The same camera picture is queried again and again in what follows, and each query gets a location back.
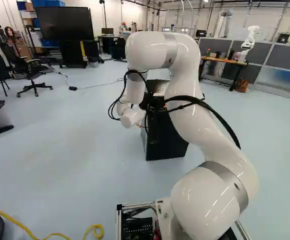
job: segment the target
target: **desk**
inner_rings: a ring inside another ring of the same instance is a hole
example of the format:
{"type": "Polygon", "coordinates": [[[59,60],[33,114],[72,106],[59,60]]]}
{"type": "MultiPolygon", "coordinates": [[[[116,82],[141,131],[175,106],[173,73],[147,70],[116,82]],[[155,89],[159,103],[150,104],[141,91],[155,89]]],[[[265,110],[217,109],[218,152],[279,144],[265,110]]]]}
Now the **desk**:
{"type": "Polygon", "coordinates": [[[118,39],[119,36],[99,35],[97,37],[102,41],[103,53],[111,54],[111,46],[114,45],[114,39],[118,39]]]}
{"type": "Polygon", "coordinates": [[[235,84],[236,84],[236,82],[238,80],[238,77],[239,77],[239,74],[241,72],[241,69],[243,67],[247,67],[249,65],[248,62],[241,62],[241,61],[236,61],[236,60],[228,60],[227,58],[216,58],[216,57],[212,57],[212,56],[202,56],[201,59],[202,59],[202,63],[199,66],[199,71],[198,71],[198,79],[199,79],[199,81],[202,80],[202,72],[203,72],[203,69],[204,69],[206,61],[222,62],[222,63],[234,64],[234,65],[238,66],[236,75],[234,77],[234,81],[233,81],[233,83],[231,84],[231,86],[229,88],[229,91],[231,91],[231,92],[234,90],[234,87],[235,87],[235,84]]]}

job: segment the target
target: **wire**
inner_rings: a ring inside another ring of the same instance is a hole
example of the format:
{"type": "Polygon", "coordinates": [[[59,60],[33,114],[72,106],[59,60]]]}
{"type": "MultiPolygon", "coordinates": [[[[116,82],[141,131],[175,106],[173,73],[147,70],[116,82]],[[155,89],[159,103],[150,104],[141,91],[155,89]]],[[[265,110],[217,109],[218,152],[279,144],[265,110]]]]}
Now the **wire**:
{"type": "MultiPolygon", "coordinates": [[[[66,82],[66,85],[69,86],[69,87],[71,87],[69,85],[69,82],[68,82],[69,81],[69,76],[67,76],[65,74],[62,74],[61,72],[54,72],[54,73],[66,77],[66,81],[65,81],[66,82]]],[[[84,90],[84,89],[96,88],[96,87],[101,87],[101,86],[107,86],[107,85],[115,84],[117,82],[122,82],[122,81],[123,81],[123,78],[120,77],[116,81],[113,81],[113,82],[109,82],[109,83],[105,83],[105,84],[99,84],[99,85],[92,85],[92,86],[87,86],[87,87],[82,87],[82,88],[78,87],[77,89],[78,90],[84,90]]]]}
{"type": "Polygon", "coordinates": [[[87,86],[87,87],[78,88],[78,89],[79,90],[84,90],[84,89],[96,88],[96,87],[101,87],[101,86],[107,86],[107,85],[115,84],[115,83],[122,82],[122,81],[123,81],[122,78],[118,78],[116,81],[113,81],[113,82],[110,82],[110,83],[105,83],[105,84],[100,84],[100,85],[94,85],[94,86],[87,86]]]}
{"type": "MultiPolygon", "coordinates": [[[[29,236],[31,239],[33,240],[40,240],[39,238],[37,238],[36,236],[34,236],[34,234],[31,232],[31,230],[23,225],[21,222],[17,221],[16,219],[14,219],[13,217],[11,217],[10,215],[8,215],[7,213],[3,212],[0,210],[0,216],[4,217],[5,219],[7,219],[8,221],[12,222],[13,224],[19,226],[21,229],[23,229],[29,236]]],[[[84,234],[84,237],[82,240],[85,240],[87,234],[91,231],[91,229],[94,228],[94,231],[93,231],[93,235],[95,238],[97,239],[101,239],[104,235],[104,229],[103,229],[103,226],[100,225],[100,224],[96,224],[96,225],[92,225],[90,226],[86,231],[85,231],[85,234],[84,234]],[[99,235],[97,235],[96,233],[96,230],[97,229],[100,229],[100,233],[99,235]]],[[[43,238],[42,240],[47,240],[49,239],[51,236],[60,236],[66,240],[71,240],[68,236],[65,236],[64,234],[61,234],[61,233],[51,233],[49,234],[47,237],[43,238]]]]}
{"type": "Polygon", "coordinates": [[[153,93],[150,91],[149,89],[149,86],[145,80],[145,78],[143,77],[141,72],[138,72],[136,70],[128,70],[125,74],[124,74],[124,77],[123,77],[123,81],[124,81],[124,88],[121,92],[121,94],[119,95],[119,97],[109,106],[108,110],[107,110],[107,113],[108,113],[108,116],[113,119],[113,120],[116,120],[116,121],[120,121],[121,118],[120,117],[115,117],[114,116],[114,108],[116,106],[116,104],[120,101],[120,99],[122,98],[124,92],[125,92],[125,89],[126,89],[126,86],[127,86],[127,76],[129,74],[138,74],[140,76],[140,78],[142,79],[142,81],[145,83],[145,87],[147,89],[147,92],[153,96],[153,93]]]}
{"type": "Polygon", "coordinates": [[[187,101],[193,104],[197,104],[203,108],[208,109],[210,112],[212,112],[215,117],[220,121],[220,123],[225,127],[225,129],[227,130],[227,132],[229,133],[229,135],[231,136],[231,138],[233,139],[235,145],[241,149],[241,145],[240,142],[235,134],[235,132],[233,131],[233,129],[230,127],[230,125],[224,120],[224,118],[222,118],[221,115],[218,114],[218,112],[216,112],[210,105],[208,105],[206,102],[202,101],[201,99],[198,99],[194,96],[187,96],[187,95],[178,95],[178,96],[172,96],[166,100],[164,100],[164,104],[170,102],[170,101],[187,101]]]}
{"type": "Polygon", "coordinates": [[[217,75],[221,78],[220,76],[220,70],[221,70],[221,67],[223,66],[224,62],[222,62],[217,70],[217,75]]]}
{"type": "Polygon", "coordinates": [[[146,80],[145,78],[142,76],[142,74],[136,70],[128,70],[124,77],[123,77],[123,80],[124,80],[124,88],[123,88],[123,91],[121,92],[120,96],[109,106],[108,108],[108,115],[111,119],[113,120],[117,120],[117,121],[120,121],[121,119],[120,118],[115,118],[113,116],[113,110],[114,110],[114,107],[115,105],[117,104],[117,102],[120,101],[121,97],[123,96],[124,92],[125,92],[125,89],[126,89],[126,84],[127,84],[127,75],[130,74],[130,73],[135,73],[135,74],[138,74],[141,79],[144,81],[145,83],[145,86],[147,88],[147,92],[148,92],[148,96],[147,97],[144,97],[143,101],[139,104],[139,107],[143,110],[146,110],[146,114],[145,114],[145,117],[144,117],[144,128],[145,128],[145,131],[147,134],[149,134],[148,132],[148,127],[147,127],[147,118],[149,116],[149,113],[153,113],[155,114],[155,111],[156,110],[160,110],[160,108],[162,108],[162,106],[165,106],[166,103],[170,102],[170,101],[186,101],[186,102],[190,102],[191,104],[186,104],[186,105],[181,105],[179,106],[177,109],[170,109],[168,112],[172,112],[172,111],[175,111],[175,110],[179,110],[179,109],[183,109],[185,107],[188,107],[192,104],[197,104],[203,108],[206,108],[207,110],[209,110],[210,112],[212,112],[215,117],[220,121],[220,123],[225,127],[225,129],[227,130],[227,132],[229,133],[229,135],[231,136],[231,138],[233,139],[235,145],[241,149],[241,145],[240,145],[240,142],[235,134],[235,132],[233,131],[233,129],[230,127],[230,125],[225,121],[225,119],[219,115],[218,112],[216,112],[210,105],[208,105],[206,102],[204,102],[204,98],[203,99],[198,99],[194,96],[187,96],[187,95],[178,95],[178,96],[173,96],[173,97],[170,97],[168,99],[165,99],[164,101],[162,101],[162,105],[158,102],[157,105],[155,105],[152,109],[151,109],[151,104],[153,103],[153,99],[158,99],[157,97],[154,97],[153,96],[153,93],[150,91],[147,83],[146,83],[146,80]]]}
{"type": "Polygon", "coordinates": [[[219,86],[223,86],[223,87],[230,87],[231,84],[230,83],[226,83],[226,82],[218,82],[218,81],[214,81],[214,80],[209,80],[207,79],[208,81],[205,81],[204,79],[201,81],[202,83],[205,83],[205,84],[209,84],[209,85],[219,85],[219,86]]]}

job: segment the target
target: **metal frame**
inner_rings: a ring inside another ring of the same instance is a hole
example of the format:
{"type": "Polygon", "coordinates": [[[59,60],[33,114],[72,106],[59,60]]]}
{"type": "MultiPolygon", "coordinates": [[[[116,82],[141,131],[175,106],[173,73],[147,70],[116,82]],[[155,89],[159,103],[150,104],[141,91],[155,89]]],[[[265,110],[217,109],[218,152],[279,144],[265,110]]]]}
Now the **metal frame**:
{"type": "MultiPolygon", "coordinates": [[[[122,204],[121,208],[118,208],[117,205],[117,210],[116,210],[116,240],[122,240],[122,211],[123,210],[131,210],[131,209],[138,209],[138,208],[155,208],[157,212],[159,212],[159,209],[157,208],[157,204],[162,201],[152,201],[152,202],[145,202],[145,203],[140,203],[140,204],[122,204]]],[[[241,234],[241,237],[243,240],[252,240],[251,237],[249,236],[248,232],[243,228],[241,222],[239,220],[235,221],[235,225],[241,234]]]]}

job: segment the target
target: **computer monitor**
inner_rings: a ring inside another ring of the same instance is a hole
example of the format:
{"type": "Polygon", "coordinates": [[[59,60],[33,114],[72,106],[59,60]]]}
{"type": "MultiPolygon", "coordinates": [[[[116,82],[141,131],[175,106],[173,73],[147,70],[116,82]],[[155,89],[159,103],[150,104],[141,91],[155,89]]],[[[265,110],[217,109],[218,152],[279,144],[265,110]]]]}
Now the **computer monitor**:
{"type": "Polygon", "coordinates": [[[35,7],[40,30],[47,40],[94,40],[87,7],[35,7]]]}
{"type": "Polygon", "coordinates": [[[195,36],[198,38],[199,37],[206,37],[206,34],[207,34],[206,30],[197,30],[195,36]]]}
{"type": "Polygon", "coordinates": [[[102,34],[114,34],[114,28],[101,28],[102,34]]]}

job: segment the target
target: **cardboard box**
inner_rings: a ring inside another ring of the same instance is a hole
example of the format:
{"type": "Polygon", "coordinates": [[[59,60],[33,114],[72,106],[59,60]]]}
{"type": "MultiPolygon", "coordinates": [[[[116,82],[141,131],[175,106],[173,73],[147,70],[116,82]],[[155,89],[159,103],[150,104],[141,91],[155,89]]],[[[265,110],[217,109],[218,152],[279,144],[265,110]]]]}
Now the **cardboard box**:
{"type": "Polygon", "coordinates": [[[23,18],[23,23],[24,25],[32,25],[33,26],[33,22],[31,18],[23,18]]]}
{"type": "Polygon", "coordinates": [[[36,52],[37,52],[38,54],[45,53],[45,51],[46,51],[46,48],[36,47],[36,52]]]}
{"type": "Polygon", "coordinates": [[[26,7],[26,10],[35,11],[33,3],[31,3],[31,2],[26,2],[25,7],[26,7]]]}
{"type": "Polygon", "coordinates": [[[15,43],[16,44],[20,44],[20,45],[25,45],[26,44],[26,42],[24,41],[24,38],[22,38],[22,37],[15,38],[15,43]]]}
{"type": "Polygon", "coordinates": [[[31,53],[27,45],[17,45],[17,49],[19,51],[19,55],[21,57],[27,57],[25,58],[25,61],[31,60],[31,53]]]}
{"type": "MultiPolygon", "coordinates": [[[[10,46],[14,44],[13,40],[10,38],[7,39],[7,42],[10,46]]],[[[22,37],[15,38],[14,42],[15,42],[15,44],[18,44],[18,45],[26,45],[26,42],[24,41],[24,39],[22,37]]]]}

